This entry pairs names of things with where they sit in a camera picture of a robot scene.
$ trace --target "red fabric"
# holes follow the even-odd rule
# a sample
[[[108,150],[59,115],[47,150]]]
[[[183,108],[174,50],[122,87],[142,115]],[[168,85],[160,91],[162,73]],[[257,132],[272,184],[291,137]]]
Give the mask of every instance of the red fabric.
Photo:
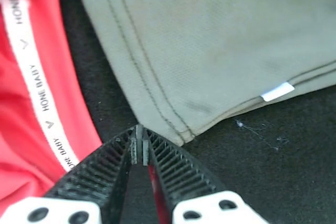
[[[101,145],[81,95],[58,0],[29,0],[30,21],[67,139],[81,161]],[[0,215],[65,174],[35,117],[0,15]]]
[[[160,186],[159,178],[155,172],[154,166],[148,166],[149,177],[152,183],[154,200],[156,205],[156,212],[159,218],[159,224],[170,224],[172,223],[172,215],[169,213],[167,206],[165,204],[164,195]]]

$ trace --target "stitching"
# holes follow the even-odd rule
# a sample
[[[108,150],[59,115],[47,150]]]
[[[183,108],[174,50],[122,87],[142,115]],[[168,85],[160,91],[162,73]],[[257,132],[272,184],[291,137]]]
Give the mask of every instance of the stitching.
[[[174,124],[173,124],[169,119],[167,119],[167,118],[163,115],[163,113],[161,112],[161,110],[160,110],[160,108],[159,108],[159,106],[158,106],[158,104],[157,104],[157,102],[156,102],[156,100],[155,100],[155,98],[154,98],[154,96],[153,96],[151,90],[149,89],[149,87],[148,87],[148,85],[147,85],[147,83],[146,83],[146,81],[145,81],[145,79],[144,79],[143,73],[142,73],[142,71],[141,71],[141,69],[140,69],[138,63],[136,62],[136,60],[135,60],[135,58],[134,58],[134,54],[133,54],[133,52],[132,52],[132,50],[131,50],[130,44],[129,44],[129,42],[128,42],[127,38],[126,38],[126,35],[125,35],[125,33],[124,33],[124,29],[123,29],[123,27],[122,27],[122,25],[121,25],[121,23],[120,23],[120,21],[119,21],[119,19],[118,19],[116,10],[114,9],[114,7],[113,7],[113,5],[112,5],[112,1],[111,1],[111,0],[107,0],[107,1],[108,1],[108,4],[109,4],[109,8],[110,8],[111,14],[112,14],[112,16],[113,16],[115,22],[117,23],[118,30],[119,30],[120,35],[121,35],[121,37],[122,37],[122,39],[123,39],[123,41],[124,41],[124,43],[125,43],[126,49],[127,49],[127,51],[128,51],[128,54],[129,54],[129,56],[130,56],[130,58],[131,58],[133,64],[135,65],[135,68],[137,69],[137,71],[138,71],[138,73],[139,73],[139,75],[140,75],[141,82],[143,83],[143,85],[144,85],[144,87],[145,87],[145,89],[146,89],[148,95],[150,96],[150,99],[152,100],[152,102],[153,102],[153,104],[154,104],[156,110],[158,111],[160,117],[161,117],[161,118],[168,124],[168,126],[169,126],[169,127],[170,127],[170,128],[171,128],[171,129],[172,129],[172,130],[173,130],[173,131],[180,137],[180,139],[183,141],[183,143],[186,143],[186,140],[183,138],[183,136],[181,135],[181,133],[175,128]]]
[[[334,63],[336,63],[336,60],[331,61],[331,62],[326,63],[326,64],[323,64],[323,65],[321,65],[321,66],[318,66],[318,67],[316,67],[316,68],[314,68],[314,69],[305,71],[305,72],[303,72],[303,73],[297,74],[296,76],[290,78],[290,79],[288,80],[288,82],[290,82],[293,86],[296,86],[296,85],[303,84],[303,83],[305,83],[305,82],[307,82],[307,81],[310,81],[310,80],[312,80],[312,79],[314,79],[314,78],[318,78],[318,77],[324,76],[324,75],[326,75],[326,74],[335,72],[335,71],[336,71],[336,68],[331,69],[331,70],[329,70],[329,71],[327,71],[327,72],[324,72],[324,73],[317,74],[317,75],[315,75],[315,76],[313,76],[313,77],[310,77],[310,78],[308,78],[308,79],[306,79],[306,80],[302,80],[302,81],[299,81],[299,82],[292,82],[295,78],[300,77],[300,76],[303,75],[303,74],[307,74],[307,73],[309,73],[309,72],[318,70],[318,69],[320,69],[320,68],[326,67],[326,66],[331,65],[331,64],[334,64]],[[245,103],[248,103],[248,102],[250,102],[250,101],[257,100],[257,99],[260,99],[260,96],[257,96],[257,97],[248,99],[247,101],[244,101],[244,102],[242,102],[242,103],[240,103],[240,104],[234,106],[233,108],[231,108],[231,109],[225,111],[224,113],[218,115],[217,117],[215,117],[215,118],[212,119],[211,121],[205,123],[204,126],[202,126],[202,127],[207,127],[207,125],[212,124],[213,122],[217,121],[217,120],[218,120],[219,118],[221,118],[224,114],[230,112],[231,110],[234,110],[235,108],[237,108],[237,107],[239,107],[239,106],[241,106],[241,105],[243,105],[243,104],[245,104]],[[262,104],[262,103],[264,103],[264,101],[257,102],[257,103],[255,103],[254,105],[259,105],[259,104]]]
[[[145,47],[144,47],[144,44],[143,44],[143,42],[142,42],[142,40],[141,40],[141,38],[140,38],[139,32],[138,32],[137,27],[136,27],[136,25],[135,25],[135,21],[134,21],[132,15],[131,15],[131,12],[130,12],[130,10],[129,10],[129,8],[128,8],[128,5],[127,5],[127,3],[126,3],[126,0],[121,0],[121,2],[122,2],[122,4],[123,4],[123,6],[124,6],[124,9],[125,9],[125,11],[126,11],[126,13],[127,13],[128,18],[129,18],[129,20],[130,20],[130,22],[131,22],[131,26],[132,26],[132,28],[133,28],[133,32],[134,32],[134,34],[135,34],[136,40],[137,40],[137,42],[138,42],[138,44],[139,44],[139,46],[140,46],[140,48],[141,48],[141,51],[142,51],[142,53],[143,53],[143,55],[144,55],[144,57],[145,57],[145,59],[146,59],[146,61],[147,61],[148,66],[149,66],[149,68],[150,68],[150,70],[151,70],[151,72],[152,72],[152,74],[153,74],[153,76],[154,76],[154,78],[155,78],[155,80],[156,80],[156,82],[157,82],[157,84],[158,84],[158,86],[159,86],[159,88],[160,88],[162,94],[163,94],[164,99],[165,99],[166,102],[168,103],[169,107],[172,109],[173,113],[174,113],[174,114],[181,120],[181,122],[185,125],[185,127],[187,128],[187,131],[189,131],[189,133],[191,134],[191,136],[192,136],[192,137],[195,137],[195,134],[192,132],[191,128],[188,126],[188,124],[185,122],[185,120],[184,120],[184,119],[177,113],[177,111],[175,110],[175,108],[173,107],[173,105],[171,104],[171,102],[169,101],[169,99],[168,99],[168,97],[167,97],[167,95],[166,95],[166,93],[165,93],[165,91],[164,91],[164,89],[163,89],[163,87],[162,87],[162,85],[161,85],[161,83],[160,83],[160,81],[159,81],[159,79],[158,79],[158,77],[157,77],[155,71],[154,71],[154,68],[153,68],[153,66],[152,66],[152,64],[151,64],[151,62],[150,62],[150,60],[149,60],[148,53],[147,53],[147,51],[146,51],[146,49],[145,49]]]

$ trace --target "black fabric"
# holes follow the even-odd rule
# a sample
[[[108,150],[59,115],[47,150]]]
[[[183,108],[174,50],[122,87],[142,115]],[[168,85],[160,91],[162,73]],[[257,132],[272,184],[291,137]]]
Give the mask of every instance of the black fabric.
[[[79,85],[103,142],[137,124],[81,0],[60,0]]]
[[[61,0],[61,7],[85,101],[106,141],[136,119],[80,0]],[[270,223],[331,224],[335,111],[336,87],[330,87],[224,120],[185,148]],[[122,223],[156,223],[145,169],[136,167],[131,179]]]

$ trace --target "white plastic mount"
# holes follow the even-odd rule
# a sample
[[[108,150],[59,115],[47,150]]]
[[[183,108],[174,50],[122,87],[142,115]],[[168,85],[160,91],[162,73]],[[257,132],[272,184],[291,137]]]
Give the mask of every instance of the white plastic mount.
[[[173,224],[268,224],[233,191],[221,191],[178,203]]]
[[[0,224],[33,223],[101,224],[100,209],[89,201],[28,197],[9,206],[0,219]]]

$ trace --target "screw hole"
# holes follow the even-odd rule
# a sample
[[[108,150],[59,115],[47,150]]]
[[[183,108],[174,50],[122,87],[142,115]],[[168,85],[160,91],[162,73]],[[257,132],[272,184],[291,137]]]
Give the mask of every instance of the screw hole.
[[[85,211],[75,212],[69,218],[70,224],[84,224],[89,219],[89,214]]]
[[[191,219],[199,219],[201,214],[195,211],[187,211],[183,214],[184,219],[191,220]]]
[[[48,212],[49,209],[46,207],[37,208],[28,215],[28,221],[38,222],[43,220],[47,216]]]
[[[228,209],[235,209],[235,208],[237,208],[237,205],[234,202],[230,201],[230,200],[224,199],[224,200],[221,200],[219,202],[219,207],[222,210],[228,210]]]

